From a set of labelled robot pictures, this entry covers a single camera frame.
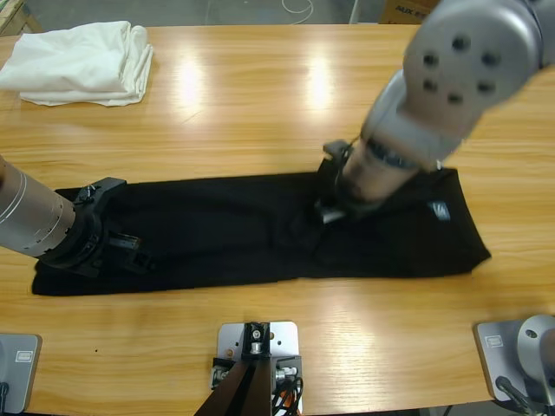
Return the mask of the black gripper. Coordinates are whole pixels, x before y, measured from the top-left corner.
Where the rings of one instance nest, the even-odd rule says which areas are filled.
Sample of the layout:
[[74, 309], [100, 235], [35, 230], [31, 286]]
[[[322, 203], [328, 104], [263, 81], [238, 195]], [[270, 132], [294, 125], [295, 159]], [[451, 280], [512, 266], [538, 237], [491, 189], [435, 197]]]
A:
[[54, 249], [38, 257], [41, 264], [75, 275], [97, 277], [103, 270], [151, 272], [156, 263], [141, 240], [121, 231], [104, 205], [78, 204], [75, 222]]
[[343, 218], [357, 219], [379, 209], [382, 200], [367, 202], [356, 199], [348, 193], [341, 174], [342, 164], [333, 159], [324, 159], [318, 167], [317, 199], [315, 212], [323, 224], [330, 224]]

